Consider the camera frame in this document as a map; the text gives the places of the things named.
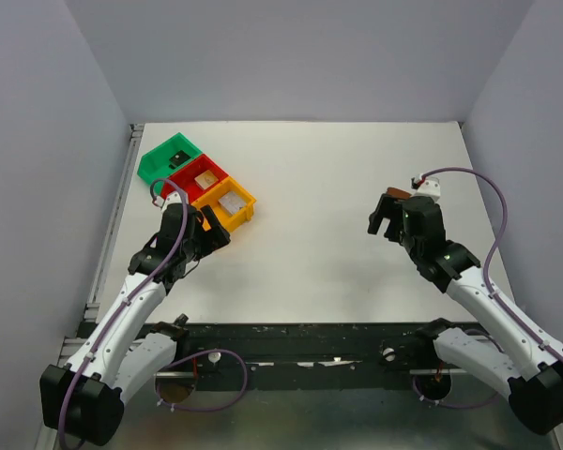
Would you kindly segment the black card in green bin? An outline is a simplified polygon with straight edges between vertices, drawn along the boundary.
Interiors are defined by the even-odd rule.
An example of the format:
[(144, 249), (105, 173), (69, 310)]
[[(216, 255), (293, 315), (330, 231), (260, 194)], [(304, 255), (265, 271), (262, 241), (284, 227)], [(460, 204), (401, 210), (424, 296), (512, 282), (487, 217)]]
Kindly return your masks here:
[(185, 165), (190, 163), (192, 160), (192, 155), (188, 155), (183, 150), (180, 150), (169, 158), (169, 167), (172, 170), (178, 170), (179, 168), (184, 167)]

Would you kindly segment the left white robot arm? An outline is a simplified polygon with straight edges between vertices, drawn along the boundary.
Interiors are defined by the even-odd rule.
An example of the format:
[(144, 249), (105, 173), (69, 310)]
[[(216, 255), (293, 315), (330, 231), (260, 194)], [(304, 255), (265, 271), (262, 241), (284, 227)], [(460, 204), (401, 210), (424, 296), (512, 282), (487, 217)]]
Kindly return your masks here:
[(160, 229), (135, 253), (107, 314), (64, 366), (49, 365), (39, 380), (43, 423), (82, 442), (106, 444), (130, 398), (159, 368), (183, 368), (188, 345), (158, 332), (143, 348), (130, 346), (152, 311), (191, 262), (227, 246), (230, 233), (212, 207), (163, 206)]

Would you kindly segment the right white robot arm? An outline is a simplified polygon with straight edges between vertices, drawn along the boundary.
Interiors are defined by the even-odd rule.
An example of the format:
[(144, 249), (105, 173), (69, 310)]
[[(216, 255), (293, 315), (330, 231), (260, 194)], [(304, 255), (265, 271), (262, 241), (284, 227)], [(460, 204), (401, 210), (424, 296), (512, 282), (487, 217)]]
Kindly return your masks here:
[(463, 245), (448, 240), (433, 198), (390, 187), (369, 216), (368, 232), (403, 247), (419, 274), (465, 308), (496, 341), (481, 344), (452, 325), (413, 344), (415, 360), (464, 369), (506, 399), (530, 431), (563, 425), (563, 343), (541, 331), (491, 279)]

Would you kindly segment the red plastic bin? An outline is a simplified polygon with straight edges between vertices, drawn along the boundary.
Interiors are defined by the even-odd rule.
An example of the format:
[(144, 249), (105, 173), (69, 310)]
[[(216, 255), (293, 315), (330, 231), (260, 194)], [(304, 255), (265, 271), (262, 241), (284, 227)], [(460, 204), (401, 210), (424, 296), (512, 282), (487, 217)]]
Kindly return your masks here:
[[(218, 177), (218, 182), (207, 190), (202, 190), (197, 186), (194, 178), (205, 171), (212, 171)], [(168, 179), (184, 190), (192, 203), (222, 182), (227, 176), (228, 173), (224, 169), (206, 154), (202, 154), (181, 169), (176, 170)]]

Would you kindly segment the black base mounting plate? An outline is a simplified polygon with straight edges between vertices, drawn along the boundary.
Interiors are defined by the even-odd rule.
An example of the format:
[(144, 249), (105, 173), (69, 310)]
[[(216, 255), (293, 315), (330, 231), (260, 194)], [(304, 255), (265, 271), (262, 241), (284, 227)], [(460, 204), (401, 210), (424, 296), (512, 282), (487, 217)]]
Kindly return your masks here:
[[(176, 358), (195, 354), (178, 368), (174, 380), (198, 377), (200, 391), (250, 390), (406, 390), (413, 375), (429, 382), (437, 370), (441, 383), (456, 367), (442, 363), (433, 339), (451, 323), (149, 323), (138, 338), (162, 331), (177, 342)], [(247, 366), (242, 379), (236, 358)]]

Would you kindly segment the silver card in yellow bin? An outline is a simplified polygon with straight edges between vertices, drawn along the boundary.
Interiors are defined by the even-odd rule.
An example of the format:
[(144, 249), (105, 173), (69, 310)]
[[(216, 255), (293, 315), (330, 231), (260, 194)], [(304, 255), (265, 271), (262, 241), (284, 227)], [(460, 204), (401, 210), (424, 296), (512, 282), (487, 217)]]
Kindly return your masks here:
[(246, 206), (245, 201), (235, 191), (228, 191), (219, 198), (222, 210), (230, 217), (239, 213)]

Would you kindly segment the yellow plastic bin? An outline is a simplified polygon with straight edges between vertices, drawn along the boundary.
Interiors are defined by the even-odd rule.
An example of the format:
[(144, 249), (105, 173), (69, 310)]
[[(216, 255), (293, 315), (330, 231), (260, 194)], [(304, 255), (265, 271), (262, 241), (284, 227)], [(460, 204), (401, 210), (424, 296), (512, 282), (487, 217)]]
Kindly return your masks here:
[(228, 176), (191, 205), (196, 209), (208, 205), (221, 225), (232, 233), (252, 219), (256, 199), (233, 177)]

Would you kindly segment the green plastic bin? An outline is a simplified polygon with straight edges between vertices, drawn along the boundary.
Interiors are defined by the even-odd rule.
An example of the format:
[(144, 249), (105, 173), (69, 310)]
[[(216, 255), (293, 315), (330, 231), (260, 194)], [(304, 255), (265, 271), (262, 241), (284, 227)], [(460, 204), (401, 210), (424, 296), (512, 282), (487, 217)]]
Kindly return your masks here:
[(138, 176), (149, 186), (155, 179), (169, 177), (176, 171), (169, 167), (169, 158), (180, 150), (192, 155), (193, 159), (202, 155), (202, 151), (189, 139), (176, 133), (141, 157)]

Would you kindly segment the gold card in red bin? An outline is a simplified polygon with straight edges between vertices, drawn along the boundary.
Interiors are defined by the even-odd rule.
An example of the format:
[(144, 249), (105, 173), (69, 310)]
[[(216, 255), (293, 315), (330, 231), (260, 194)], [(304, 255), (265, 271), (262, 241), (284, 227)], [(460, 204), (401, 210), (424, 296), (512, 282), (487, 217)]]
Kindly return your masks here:
[(195, 183), (202, 190), (207, 190), (218, 182), (218, 177), (212, 171), (205, 171), (197, 175)]

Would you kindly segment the brown leather card holder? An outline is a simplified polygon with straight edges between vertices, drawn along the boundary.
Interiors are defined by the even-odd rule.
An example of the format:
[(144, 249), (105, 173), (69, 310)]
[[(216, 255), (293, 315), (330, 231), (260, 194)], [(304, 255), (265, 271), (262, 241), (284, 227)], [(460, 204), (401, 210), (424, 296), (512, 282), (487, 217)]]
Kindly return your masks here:
[(398, 189), (398, 188), (395, 188), (395, 187), (388, 187), (386, 194), (389, 195), (392, 198), (399, 199), (399, 200), (407, 200), (412, 196), (411, 193), (404, 191), (404, 190), (401, 190), (401, 189)]

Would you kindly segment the aluminium rail frame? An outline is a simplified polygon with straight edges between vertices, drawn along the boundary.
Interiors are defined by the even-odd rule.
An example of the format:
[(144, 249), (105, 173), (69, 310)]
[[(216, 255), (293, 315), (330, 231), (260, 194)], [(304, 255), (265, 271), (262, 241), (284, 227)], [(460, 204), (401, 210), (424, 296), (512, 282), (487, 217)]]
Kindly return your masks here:
[(131, 166), (132, 162), (138, 155), (144, 130), (145, 123), (132, 122), (129, 124), (128, 139), (126, 140), (127, 146), (125, 147), (125, 159), (120, 165), (121, 171), (118, 173), (118, 177), (116, 178), (117, 183), (116, 190), (114, 190), (114, 196), (108, 203), (110, 206), (109, 214), (107, 216), (108, 221), (104, 230), (99, 235), (99, 253), (94, 260), (91, 278), (87, 278), (85, 280), (88, 292), (83, 298), (84, 301), (75, 309), (75, 322), (67, 329), (66, 333), (60, 339), (58, 355), (54, 360), (56, 364), (65, 360), (65, 351), (72, 348), (73, 344), (71, 341), (77, 337), (79, 329), (87, 323), (93, 323), (95, 321), (95, 315), (97, 314), (99, 308), (97, 296), (99, 295), (99, 290), (103, 286), (105, 266), (110, 263), (112, 258), (114, 237), (118, 231), (122, 216), (121, 207), (124, 202), (123, 198), (127, 196), (129, 191), (129, 183), (132, 177)]

